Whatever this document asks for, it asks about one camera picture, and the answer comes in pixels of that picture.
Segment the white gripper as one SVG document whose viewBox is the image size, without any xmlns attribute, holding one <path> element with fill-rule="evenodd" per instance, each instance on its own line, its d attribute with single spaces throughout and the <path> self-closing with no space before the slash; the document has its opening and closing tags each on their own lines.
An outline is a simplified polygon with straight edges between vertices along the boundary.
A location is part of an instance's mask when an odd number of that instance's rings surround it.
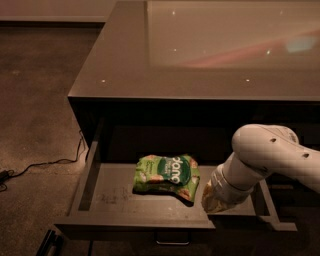
<svg viewBox="0 0 320 256">
<path fill-rule="evenodd" d="M 201 204 L 208 214 L 218 213 L 244 202 L 252 192 L 252 188 L 240 190 L 230 185 L 224 177 L 223 165 L 220 164 L 204 188 Z"/>
</svg>

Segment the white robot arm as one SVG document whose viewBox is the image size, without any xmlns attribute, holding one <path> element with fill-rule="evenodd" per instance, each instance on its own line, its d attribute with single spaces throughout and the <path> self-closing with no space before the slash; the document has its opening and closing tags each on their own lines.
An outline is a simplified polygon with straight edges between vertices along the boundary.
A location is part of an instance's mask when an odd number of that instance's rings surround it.
<svg viewBox="0 0 320 256">
<path fill-rule="evenodd" d="M 211 173 L 202 207 L 211 214 L 243 203 L 257 183 L 273 173 L 320 192 L 320 152 L 299 144 L 297 135 L 279 125 L 248 124 L 232 136 L 232 153 Z"/>
</svg>

